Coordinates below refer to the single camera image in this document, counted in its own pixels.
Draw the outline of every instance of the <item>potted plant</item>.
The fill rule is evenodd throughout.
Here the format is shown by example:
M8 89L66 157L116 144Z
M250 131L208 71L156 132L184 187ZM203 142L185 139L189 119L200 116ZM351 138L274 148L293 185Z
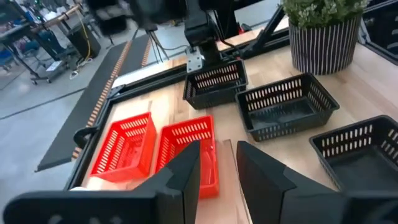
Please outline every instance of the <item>potted plant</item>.
M293 66L326 75L346 68L354 57L368 0L282 0L289 17Z

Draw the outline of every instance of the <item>black basket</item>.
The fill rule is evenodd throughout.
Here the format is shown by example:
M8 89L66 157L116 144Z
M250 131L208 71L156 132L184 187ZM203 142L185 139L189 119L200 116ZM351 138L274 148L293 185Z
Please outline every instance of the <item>black basket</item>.
M255 141L322 126L340 107L309 73L238 93L236 101Z
M310 138L339 190L398 189L398 124L388 116Z
M211 108L234 102L247 84L243 61L235 60L187 75L183 99L196 110Z

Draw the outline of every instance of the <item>concrete floor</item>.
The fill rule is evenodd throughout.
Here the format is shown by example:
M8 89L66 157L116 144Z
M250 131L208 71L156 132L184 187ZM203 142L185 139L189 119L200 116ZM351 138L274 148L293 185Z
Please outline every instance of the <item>concrete floor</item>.
M276 0L259 2L236 11L235 15L239 22L257 24L271 18L277 3ZM69 23L77 22L75 18ZM114 37L115 44L131 39L135 29L131 24L131 30ZM57 28L54 32L61 44L67 45L68 40ZM137 36L144 34L140 30ZM188 44L183 26L163 27L156 34L165 48ZM34 171L108 52L105 48L109 40L102 38L99 41L102 46L100 55L72 80L68 71L51 84L39 82L34 86L29 73L21 66L13 68L8 74L0 71L3 86L0 86L0 211L11 198L23 192L60 190L64 187L73 162L38 173ZM173 55L183 49L167 53ZM49 58L49 55L41 51L39 58ZM148 63L155 61L151 49ZM28 62L35 67L34 60Z

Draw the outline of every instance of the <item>green plant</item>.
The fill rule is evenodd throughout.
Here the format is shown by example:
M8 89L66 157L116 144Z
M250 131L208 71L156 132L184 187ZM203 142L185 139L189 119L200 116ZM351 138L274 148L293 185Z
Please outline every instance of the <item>green plant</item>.
M325 27L362 14L369 0L281 0L290 21L301 28Z

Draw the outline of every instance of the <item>wooden tabletop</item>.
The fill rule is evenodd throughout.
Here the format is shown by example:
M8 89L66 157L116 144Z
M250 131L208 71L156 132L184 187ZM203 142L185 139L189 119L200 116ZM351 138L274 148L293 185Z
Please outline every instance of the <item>wooden tabletop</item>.
M240 38L239 41L244 39L242 36L234 38ZM184 62L184 58L171 60L137 72L136 75L148 76ZM244 64L249 79L248 89L300 74L292 66L290 47L245 60ZM210 114L214 118L217 140L220 194L216 198L199 201L197 223L251 223L246 202L241 194L236 169L237 142L240 140L250 142L297 172L335 189L322 169L308 139L314 135L380 114L387 114L398 119L397 74L398 68L395 65L358 44L354 61L346 70L333 75L317 77L340 104L340 109L332 114L329 122L320 128L264 142L254 142L246 134L236 103L207 110L193 109L186 101L182 100L184 82L123 101L114 105L111 110L82 186L91 190L129 190L144 181L133 180L113 184L98 178L89 178L88 174L98 156L98 149L112 122L151 111L158 133L157 139L159 139L160 130L165 125ZM157 147L158 142L155 145L153 161L156 160ZM154 165L151 169L151 174L153 174Z

